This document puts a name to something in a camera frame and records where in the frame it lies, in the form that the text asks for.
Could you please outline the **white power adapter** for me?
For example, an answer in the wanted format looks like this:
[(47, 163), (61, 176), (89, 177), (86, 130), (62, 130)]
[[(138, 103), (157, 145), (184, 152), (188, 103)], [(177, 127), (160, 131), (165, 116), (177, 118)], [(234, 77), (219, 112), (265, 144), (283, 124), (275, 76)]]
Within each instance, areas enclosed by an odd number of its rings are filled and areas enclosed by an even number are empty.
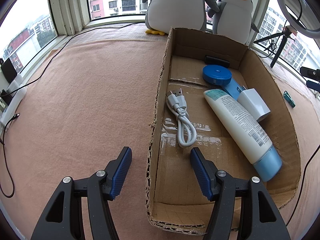
[(264, 120), (271, 113), (267, 104), (254, 88), (243, 90), (239, 94), (237, 102), (240, 103), (257, 122)]

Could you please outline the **light blue card device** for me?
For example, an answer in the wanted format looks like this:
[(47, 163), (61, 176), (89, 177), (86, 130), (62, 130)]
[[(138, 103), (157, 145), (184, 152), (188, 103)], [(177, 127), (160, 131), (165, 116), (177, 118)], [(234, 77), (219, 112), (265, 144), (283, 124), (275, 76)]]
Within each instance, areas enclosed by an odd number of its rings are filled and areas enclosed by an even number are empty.
[(246, 90), (245, 86), (239, 85), (234, 79), (231, 79), (230, 83), (222, 86), (222, 89), (235, 100), (238, 99), (242, 91)]

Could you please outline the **blue round tape measure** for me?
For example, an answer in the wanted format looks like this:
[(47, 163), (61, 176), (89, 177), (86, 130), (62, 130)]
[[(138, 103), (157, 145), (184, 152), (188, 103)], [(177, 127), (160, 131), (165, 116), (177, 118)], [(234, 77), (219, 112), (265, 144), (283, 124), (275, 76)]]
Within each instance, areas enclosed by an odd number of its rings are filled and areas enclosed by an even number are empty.
[(202, 77), (204, 81), (212, 85), (225, 86), (230, 83), (232, 73), (223, 66), (211, 64), (203, 67)]

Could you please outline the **black cylinder device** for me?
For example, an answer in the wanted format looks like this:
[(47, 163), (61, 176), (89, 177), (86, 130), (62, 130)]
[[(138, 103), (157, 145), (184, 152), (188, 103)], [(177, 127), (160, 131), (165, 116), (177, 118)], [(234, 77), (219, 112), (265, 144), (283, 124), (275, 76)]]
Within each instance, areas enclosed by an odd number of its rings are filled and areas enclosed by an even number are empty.
[(225, 68), (229, 68), (230, 67), (230, 62), (227, 60), (223, 60), (223, 59), (218, 59), (216, 57), (213, 56), (208, 56), (206, 55), (204, 57), (204, 62), (206, 65), (218, 65), (218, 66), (222, 66)]

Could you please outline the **teal clothes peg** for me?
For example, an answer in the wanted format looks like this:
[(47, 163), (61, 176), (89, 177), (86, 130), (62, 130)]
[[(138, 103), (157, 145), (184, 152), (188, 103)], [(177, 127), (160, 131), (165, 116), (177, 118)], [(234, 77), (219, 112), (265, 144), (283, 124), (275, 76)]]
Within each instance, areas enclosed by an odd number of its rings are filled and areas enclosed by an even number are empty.
[(292, 108), (295, 108), (296, 104), (295, 104), (294, 100), (291, 98), (291, 95), (287, 92), (287, 90), (284, 91), (283, 97)]

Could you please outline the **black tripod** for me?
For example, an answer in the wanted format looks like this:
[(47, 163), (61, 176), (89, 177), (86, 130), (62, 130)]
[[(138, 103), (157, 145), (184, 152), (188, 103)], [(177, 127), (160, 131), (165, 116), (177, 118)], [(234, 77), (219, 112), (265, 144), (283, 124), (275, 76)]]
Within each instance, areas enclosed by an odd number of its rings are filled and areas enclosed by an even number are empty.
[[(274, 65), (276, 64), (279, 56), (281, 55), (281, 52), (283, 51), (283, 49), (287, 43), (287, 40), (290, 38), (291, 34), (296, 35), (297, 31), (291, 25), (287, 25), (283, 28), (282, 32), (278, 32), (278, 33), (275, 33), (275, 34), (272, 34), (272, 35), (269, 35), (266, 37), (262, 37), (262, 38), (255, 40), (253, 42), (254, 44), (260, 44), (265, 41), (270, 42), (269, 46), (266, 47), (266, 50), (271, 52), (270, 56), (272, 54), (274, 55), (274, 57), (270, 63), (271, 68), (273, 68)], [(275, 40), (275, 38), (280, 38), (280, 37), (281, 37), (280, 45), (277, 45), (277, 41)]]

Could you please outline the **white blue lotion tube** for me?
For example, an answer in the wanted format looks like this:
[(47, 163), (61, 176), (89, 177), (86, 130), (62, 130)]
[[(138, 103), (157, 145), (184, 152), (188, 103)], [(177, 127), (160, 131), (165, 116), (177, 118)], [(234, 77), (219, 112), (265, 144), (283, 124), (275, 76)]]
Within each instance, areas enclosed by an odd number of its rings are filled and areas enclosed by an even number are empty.
[(282, 160), (264, 129), (225, 91), (210, 89), (203, 95), (261, 180), (271, 180), (281, 169)]

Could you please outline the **brown cardboard box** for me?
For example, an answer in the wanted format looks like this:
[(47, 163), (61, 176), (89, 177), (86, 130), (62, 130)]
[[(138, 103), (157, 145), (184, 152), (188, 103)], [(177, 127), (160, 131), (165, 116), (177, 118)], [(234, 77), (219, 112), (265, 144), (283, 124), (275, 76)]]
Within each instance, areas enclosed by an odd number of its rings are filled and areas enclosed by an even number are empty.
[(260, 124), (283, 165), (265, 186), (279, 209), (294, 197), (300, 178), (300, 152), (291, 114), (259, 56), (248, 46), (224, 36), (171, 29), (149, 146), (146, 212), (151, 225), (187, 235), (204, 234), (213, 204), (201, 192), (190, 164), (190, 148), (181, 148), (176, 141), (177, 122), (166, 104), (167, 91), (182, 90), (197, 131), (195, 146), (207, 159), (235, 178), (249, 179), (257, 174), (204, 98), (204, 91), (210, 89), (202, 77), (206, 56), (228, 61), (236, 81), (254, 88), (271, 111)]

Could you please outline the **small penguin plush toy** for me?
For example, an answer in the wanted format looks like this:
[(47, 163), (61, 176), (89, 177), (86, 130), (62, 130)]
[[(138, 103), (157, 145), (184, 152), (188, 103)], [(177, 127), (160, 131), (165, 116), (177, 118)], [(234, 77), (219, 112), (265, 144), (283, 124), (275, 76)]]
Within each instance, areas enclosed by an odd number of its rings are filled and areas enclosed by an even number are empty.
[(218, 0), (219, 12), (208, 10), (213, 19), (213, 33), (245, 44), (250, 31), (259, 32), (252, 22), (252, 0)]

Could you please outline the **pink blanket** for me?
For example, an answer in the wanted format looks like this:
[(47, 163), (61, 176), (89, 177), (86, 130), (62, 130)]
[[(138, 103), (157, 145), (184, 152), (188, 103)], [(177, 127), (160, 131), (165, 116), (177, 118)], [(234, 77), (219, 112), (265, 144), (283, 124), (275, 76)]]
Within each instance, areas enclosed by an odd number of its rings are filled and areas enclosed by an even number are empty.
[[(28, 87), (20, 116), (5, 135), (9, 168), (1, 168), (2, 203), (27, 238), (60, 181), (91, 176), (115, 159), (123, 147), (132, 164), (120, 195), (110, 202), (120, 239), (195, 239), (159, 229), (146, 212), (147, 165), (155, 103), (167, 37), (102, 40), (77, 37), (38, 70)], [(281, 208), (292, 239), (300, 239), (319, 214), (319, 106), (293, 82), (275, 77), (296, 106), (284, 99), (296, 130), (300, 178), (294, 197)]]

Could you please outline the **white power strip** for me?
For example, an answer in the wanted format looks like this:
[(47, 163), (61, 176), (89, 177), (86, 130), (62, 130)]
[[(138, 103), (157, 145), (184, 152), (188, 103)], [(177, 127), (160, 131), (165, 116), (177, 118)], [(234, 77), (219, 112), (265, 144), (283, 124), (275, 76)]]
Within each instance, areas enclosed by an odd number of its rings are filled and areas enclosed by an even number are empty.
[(12, 97), (12, 100), (1, 115), (1, 124), (3, 126), (5, 126), (7, 122), (14, 116), (17, 107), (27, 93), (27, 88), (22, 88), (22, 81), (23, 79), (21, 74), (17, 74), (14, 80), (7, 87), (6, 91), (11, 93), (10, 96)]

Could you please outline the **large penguin plush toy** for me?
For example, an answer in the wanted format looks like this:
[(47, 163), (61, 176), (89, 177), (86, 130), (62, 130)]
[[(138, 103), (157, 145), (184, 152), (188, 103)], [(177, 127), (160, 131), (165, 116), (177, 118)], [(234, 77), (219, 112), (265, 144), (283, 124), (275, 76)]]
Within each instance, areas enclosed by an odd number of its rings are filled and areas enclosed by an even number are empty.
[(172, 27), (205, 31), (206, 6), (212, 17), (220, 11), (216, 0), (142, 0), (150, 2), (145, 15), (146, 34), (165, 35)]

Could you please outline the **black charger plug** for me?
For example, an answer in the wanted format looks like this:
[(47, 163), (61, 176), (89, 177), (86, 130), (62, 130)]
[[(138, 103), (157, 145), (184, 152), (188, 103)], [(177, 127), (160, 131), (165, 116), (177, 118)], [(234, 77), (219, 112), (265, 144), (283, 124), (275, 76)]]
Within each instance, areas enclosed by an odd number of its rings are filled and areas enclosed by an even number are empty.
[(17, 71), (13, 66), (10, 58), (7, 58), (3, 64), (1, 65), (1, 71), (8, 82), (8, 84), (12, 83), (17, 76)]

